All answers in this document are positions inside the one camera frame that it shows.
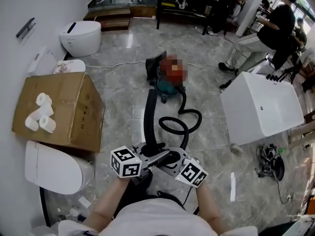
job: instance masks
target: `white bathtub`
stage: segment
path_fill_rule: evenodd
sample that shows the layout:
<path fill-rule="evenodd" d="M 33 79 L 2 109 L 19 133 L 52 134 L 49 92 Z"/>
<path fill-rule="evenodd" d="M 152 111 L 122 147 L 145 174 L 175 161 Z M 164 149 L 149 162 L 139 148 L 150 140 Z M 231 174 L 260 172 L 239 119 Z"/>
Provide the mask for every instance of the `white bathtub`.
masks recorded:
<path fill-rule="evenodd" d="M 293 86 L 242 72 L 221 94 L 231 143 L 238 145 L 283 132 L 304 122 Z"/>

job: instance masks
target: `wooden stairs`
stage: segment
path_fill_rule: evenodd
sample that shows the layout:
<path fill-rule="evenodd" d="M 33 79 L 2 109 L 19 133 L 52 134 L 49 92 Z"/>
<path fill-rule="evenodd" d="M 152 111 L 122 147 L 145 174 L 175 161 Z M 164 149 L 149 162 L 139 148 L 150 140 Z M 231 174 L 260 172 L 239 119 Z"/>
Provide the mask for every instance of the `wooden stairs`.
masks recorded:
<path fill-rule="evenodd" d="M 130 8 L 103 9 L 89 12 L 83 20 L 101 23 L 101 31 L 127 30 L 131 18 Z"/>

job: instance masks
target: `cardboard box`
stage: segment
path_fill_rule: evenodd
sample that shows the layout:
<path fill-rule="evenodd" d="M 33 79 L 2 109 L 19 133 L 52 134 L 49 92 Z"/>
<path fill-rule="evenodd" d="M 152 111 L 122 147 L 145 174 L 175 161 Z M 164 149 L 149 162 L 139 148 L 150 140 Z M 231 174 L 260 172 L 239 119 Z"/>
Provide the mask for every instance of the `cardboard box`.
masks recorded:
<path fill-rule="evenodd" d="M 26 117 L 38 109 L 36 98 L 41 93 L 52 99 L 56 122 L 51 134 L 39 128 L 25 127 Z M 84 72 L 33 76 L 26 78 L 17 103 L 12 131 L 29 140 L 93 152 L 100 151 L 104 104 L 92 80 Z"/>

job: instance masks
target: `table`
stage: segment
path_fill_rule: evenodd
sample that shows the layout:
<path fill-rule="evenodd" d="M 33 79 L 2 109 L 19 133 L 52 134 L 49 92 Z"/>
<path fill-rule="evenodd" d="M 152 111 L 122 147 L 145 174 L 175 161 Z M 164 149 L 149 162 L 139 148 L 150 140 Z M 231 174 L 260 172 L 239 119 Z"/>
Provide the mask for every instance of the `table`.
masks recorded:
<path fill-rule="evenodd" d="M 217 3 L 217 0 L 187 0 L 189 3 L 196 3 L 196 4 L 204 4 L 209 6 L 214 6 Z M 179 14 L 179 15 L 186 15 L 195 18 L 204 18 L 204 29 L 202 35 L 206 33 L 207 30 L 207 22 L 209 21 L 209 15 L 196 13 L 189 10 L 180 10 L 180 9 L 164 9 L 162 6 L 162 0 L 157 0 L 157 29 L 159 28 L 160 18 L 162 13 L 170 13 L 170 14 Z"/>

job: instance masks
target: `toilet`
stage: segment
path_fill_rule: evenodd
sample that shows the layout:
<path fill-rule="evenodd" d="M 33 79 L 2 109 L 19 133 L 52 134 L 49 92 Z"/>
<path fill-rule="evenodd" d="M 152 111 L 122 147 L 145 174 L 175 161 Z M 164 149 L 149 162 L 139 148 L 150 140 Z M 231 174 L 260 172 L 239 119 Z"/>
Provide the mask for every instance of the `toilet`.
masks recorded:
<path fill-rule="evenodd" d="M 84 159 L 28 141 L 25 178 L 44 189 L 69 195 L 87 187 L 94 179 L 94 170 Z"/>
<path fill-rule="evenodd" d="M 63 47 L 73 57 L 96 53 L 101 44 L 101 25 L 96 21 L 77 21 L 66 25 L 59 34 Z"/>

